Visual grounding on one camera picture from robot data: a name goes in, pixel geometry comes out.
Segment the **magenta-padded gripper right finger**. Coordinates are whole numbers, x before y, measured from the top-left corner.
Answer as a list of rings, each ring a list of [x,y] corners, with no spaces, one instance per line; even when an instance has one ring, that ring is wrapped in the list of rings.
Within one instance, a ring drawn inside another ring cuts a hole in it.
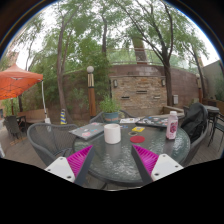
[[[182,166],[167,154],[157,155],[138,145],[132,145],[131,153],[144,184],[182,169]]]

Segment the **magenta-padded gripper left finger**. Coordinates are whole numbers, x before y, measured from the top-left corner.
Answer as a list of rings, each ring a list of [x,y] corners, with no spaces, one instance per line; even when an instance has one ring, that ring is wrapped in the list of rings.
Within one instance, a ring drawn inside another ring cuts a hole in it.
[[[46,168],[46,171],[82,186],[85,182],[93,156],[94,148],[90,145],[75,152],[68,158],[58,157]]]

